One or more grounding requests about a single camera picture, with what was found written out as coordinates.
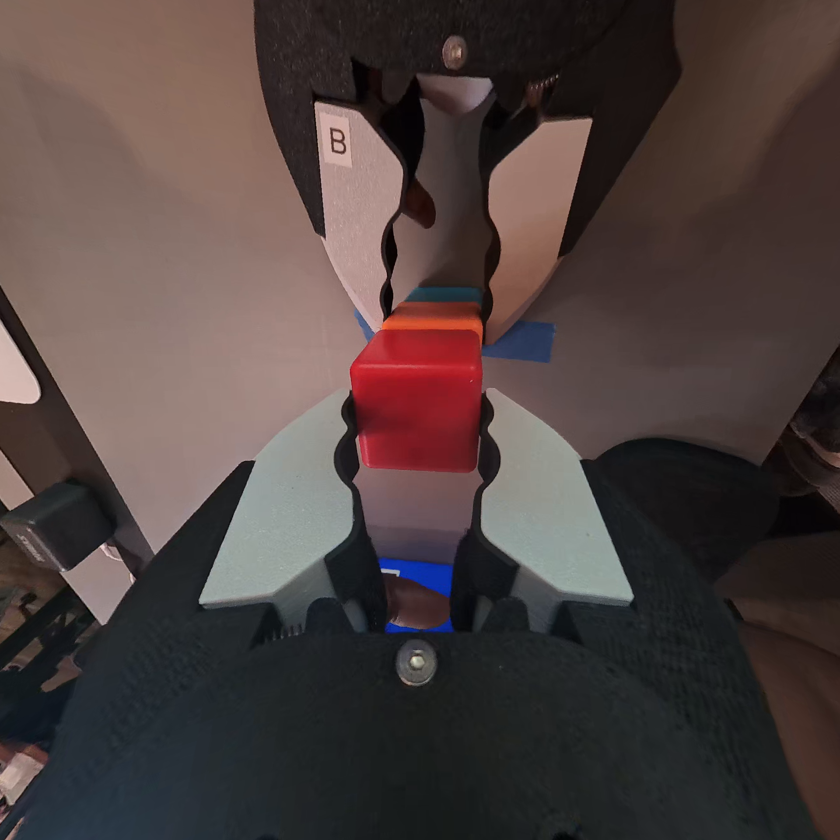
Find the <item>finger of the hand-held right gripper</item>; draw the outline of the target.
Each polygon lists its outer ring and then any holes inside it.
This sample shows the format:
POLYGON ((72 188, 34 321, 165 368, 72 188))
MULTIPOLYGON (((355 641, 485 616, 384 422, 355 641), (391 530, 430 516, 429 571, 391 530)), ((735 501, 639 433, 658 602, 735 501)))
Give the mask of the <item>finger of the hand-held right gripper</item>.
POLYGON ((384 320, 394 260, 387 255, 401 211, 406 164, 360 107, 313 104, 324 234, 333 270, 365 320, 384 320))
POLYGON ((561 261, 591 117, 488 113, 480 126, 480 190, 489 243, 482 262, 484 343, 497 343, 561 261))

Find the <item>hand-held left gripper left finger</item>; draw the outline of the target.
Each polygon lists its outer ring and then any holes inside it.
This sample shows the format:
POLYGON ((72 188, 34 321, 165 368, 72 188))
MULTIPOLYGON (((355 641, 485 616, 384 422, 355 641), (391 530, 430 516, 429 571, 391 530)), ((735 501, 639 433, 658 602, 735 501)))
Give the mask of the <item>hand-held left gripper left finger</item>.
POLYGON ((306 612, 322 597, 363 610, 328 558, 348 549, 361 511, 349 392, 337 391, 284 427, 257 455, 213 562, 200 605, 270 604, 306 612))

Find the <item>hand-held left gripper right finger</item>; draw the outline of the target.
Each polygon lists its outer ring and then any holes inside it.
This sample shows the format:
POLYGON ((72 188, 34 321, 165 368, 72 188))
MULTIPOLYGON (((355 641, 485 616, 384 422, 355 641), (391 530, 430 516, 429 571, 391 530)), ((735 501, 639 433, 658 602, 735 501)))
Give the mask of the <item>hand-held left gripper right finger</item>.
POLYGON ((469 529, 457 548, 457 607, 563 602, 627 607, 634 594, 581 458, 500 391, 482 396, 469 529))

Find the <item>teal foam cube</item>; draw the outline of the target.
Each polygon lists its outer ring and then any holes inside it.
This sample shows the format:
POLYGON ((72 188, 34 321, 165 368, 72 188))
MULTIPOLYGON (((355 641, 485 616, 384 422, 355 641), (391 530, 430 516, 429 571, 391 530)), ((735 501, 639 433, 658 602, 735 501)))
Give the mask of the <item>teal foam cube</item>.
POLYGON ((403 303, 465 303, 482 308, 484 291, 475 287, 416 287, 403 303))

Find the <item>orange foam cube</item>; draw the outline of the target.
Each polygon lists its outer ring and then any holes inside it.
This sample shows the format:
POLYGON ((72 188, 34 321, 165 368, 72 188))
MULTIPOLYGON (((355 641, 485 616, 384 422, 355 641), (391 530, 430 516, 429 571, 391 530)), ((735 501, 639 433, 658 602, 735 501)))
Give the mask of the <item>orange foam cube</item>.
POLYGON ((383 321, 382 330, 470 331, 484 338, 480 305, 473 301, 402 301, 383 321))

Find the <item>red foam cube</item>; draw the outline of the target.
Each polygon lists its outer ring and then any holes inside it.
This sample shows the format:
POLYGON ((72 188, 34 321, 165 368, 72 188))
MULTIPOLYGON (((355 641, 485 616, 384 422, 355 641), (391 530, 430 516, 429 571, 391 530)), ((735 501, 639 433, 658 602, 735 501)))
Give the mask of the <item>red foam cube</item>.
POLYGON ((352 363, 350 380, 367 468, 476 468, 482 359, 475 332, 381 330, 352 363))

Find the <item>person's right hand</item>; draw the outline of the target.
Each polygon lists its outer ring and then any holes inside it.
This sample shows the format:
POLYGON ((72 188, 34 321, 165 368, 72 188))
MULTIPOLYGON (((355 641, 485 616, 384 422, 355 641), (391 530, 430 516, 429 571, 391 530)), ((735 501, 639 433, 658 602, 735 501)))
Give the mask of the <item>person's right hand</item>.
POLYGON ((428 230, 435 225, 437 213, 434 199, 416 177, 405 189, 400 215, 407 217, 422 229, 428 230))

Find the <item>blue tape strip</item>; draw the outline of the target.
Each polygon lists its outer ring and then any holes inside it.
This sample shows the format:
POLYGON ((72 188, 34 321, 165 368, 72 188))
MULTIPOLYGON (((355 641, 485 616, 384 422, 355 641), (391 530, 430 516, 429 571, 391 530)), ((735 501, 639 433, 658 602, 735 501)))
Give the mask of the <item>blue tape strip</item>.
POLYGON ((546 322, 516 322, 494 343, 486 338, 479 343, 470 331, 382 330, 364 326, 373 350, 366 357, 376 362, 422 362, 443 365, 463 365, 477 362, 481 355, 490 358, 547 363, 550 361, 555 327, 546 322))

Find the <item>black power unit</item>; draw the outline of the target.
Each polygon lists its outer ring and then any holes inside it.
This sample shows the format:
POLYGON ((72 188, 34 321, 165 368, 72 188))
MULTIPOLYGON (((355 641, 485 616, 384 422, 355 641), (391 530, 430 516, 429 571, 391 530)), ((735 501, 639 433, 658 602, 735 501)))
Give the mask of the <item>black power unit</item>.
POLYGON ((1 524, 35 565, 58 573, 74 570, 116 532, 94 491, 75 480, 40 491, 4 513, 1 524))

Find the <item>person's pants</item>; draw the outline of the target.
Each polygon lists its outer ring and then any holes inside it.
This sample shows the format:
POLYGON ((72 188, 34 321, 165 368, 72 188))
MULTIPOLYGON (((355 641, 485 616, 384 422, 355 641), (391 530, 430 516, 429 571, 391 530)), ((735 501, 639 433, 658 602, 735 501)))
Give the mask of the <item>person's pants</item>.
POLYGON ((834 499, 839 480, 839 350, 803 398, 763 465, 785 497, 834 499))

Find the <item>white stand base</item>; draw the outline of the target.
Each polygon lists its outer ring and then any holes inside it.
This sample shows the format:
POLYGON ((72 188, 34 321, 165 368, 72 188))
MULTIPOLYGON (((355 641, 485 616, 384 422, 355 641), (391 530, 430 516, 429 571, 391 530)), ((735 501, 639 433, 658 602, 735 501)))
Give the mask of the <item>white stand base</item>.
POLYGON ((31 406, 39 402, 43 389, 36 370, 37 359, 34 345, 23 327, 2 316, 2 403, 31 406))

